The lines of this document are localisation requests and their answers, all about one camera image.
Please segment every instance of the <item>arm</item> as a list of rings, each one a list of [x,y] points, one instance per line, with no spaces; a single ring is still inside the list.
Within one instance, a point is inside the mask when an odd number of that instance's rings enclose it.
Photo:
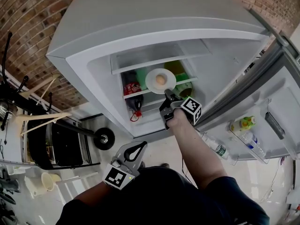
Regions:
[[[79,194],[74,198],[74,200],[80,200],[84,204],[94,207],[98,205],[105,196],[110,194],[112,190],[112,187],[108,186],[104,182],[100,182],[98,185]]]
[[[214,179],[227,176],[220,159],[200,138],[181,109],[175,109],[174,118],[167,125],[175,135],[186,166],[199,188],[204,189]]]

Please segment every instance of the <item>bottle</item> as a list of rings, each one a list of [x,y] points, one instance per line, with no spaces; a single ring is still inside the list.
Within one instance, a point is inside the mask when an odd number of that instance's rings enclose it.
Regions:
[[[202,140],[211,148],[213,149],[219,156],[224,159],[228,159],[229,152],[225,147],[219,144],[214,138],[209,137],[207,134],[204,134]]]
[[[232,122],[229,128],[233,132],[246,131],[249,130],[251,127],[253,127],[255,124],[256,124],[255,116],[244,117],[240,120]]]
[[[164,67],[165,69],[169,70],[171,73],[175,75],[176,82],[181,82],[189,79],[186,71],[184,70],[183,65],[179,60],[166,62]],[[176,87],[173,90],[175,95],[183,99],[186,99],[187,97],[191,96],[192,91],[193,91],[193,85],[191,82],[186,82],[180,85],[176,85]]]
[[[264,158],[266,153],[262,149],[258,138],[251,132],[247,131],[239,135],[239,138],[249,147],[256,155],[261,158]]]
[[[123,82],[123,94],[124,95],[129,95],[129,94],[133,94],[133,93],[142,91],[140,84],[136,78],[136,72],[134,70],[122,73],[121,78],[122,78],[122,82]],[[143,105],[143,101],[144,101],[144,96],[142,94],[125,99],[127,106],[131,110],[134,111],[134,115],[137,118],[141,117],[141,115],[142,115],[141,108]]]

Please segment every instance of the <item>person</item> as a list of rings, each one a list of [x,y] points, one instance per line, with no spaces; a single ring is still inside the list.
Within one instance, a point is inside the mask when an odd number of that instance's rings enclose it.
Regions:
[[[198,188],[170,168],[143,168],[121,191],[101,182],[79,194],[64,206],[57,224],[269,224],[264,210],[227,176],[181,109],[175,109],[167,125]]]

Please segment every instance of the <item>door handle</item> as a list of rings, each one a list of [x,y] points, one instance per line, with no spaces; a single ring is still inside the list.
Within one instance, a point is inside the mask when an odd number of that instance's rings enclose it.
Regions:
[[[276,121],[276,119],[273,117],[273,115],[270,112],[267,112],[264,119],[267,121],[267,123],[270,125],[270,127],[273,129],[273,131],[279,137],[279,139],[283,140],[285,138],[285,131],[280,126],[280,124]]]

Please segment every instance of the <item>refrigerator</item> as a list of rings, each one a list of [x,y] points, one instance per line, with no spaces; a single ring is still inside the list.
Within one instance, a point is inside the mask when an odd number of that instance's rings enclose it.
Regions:
[[[257,59],[275,36],[275,41]],[[121,74],[179,60],[202,104],[195,125],[232,160],[300,152],[300,53],[255,11],[237,0],[74,0],[53,36],[48,59],[108,119],[136,141],[171,136],[159,113],[165,96],[148,89],[123,94]],[[255,60],[255,65],[245,73]],[[143,95],[142,117],[130,121],[125,99]],[[262,153],[228,131],[255,116],[251,132]]]

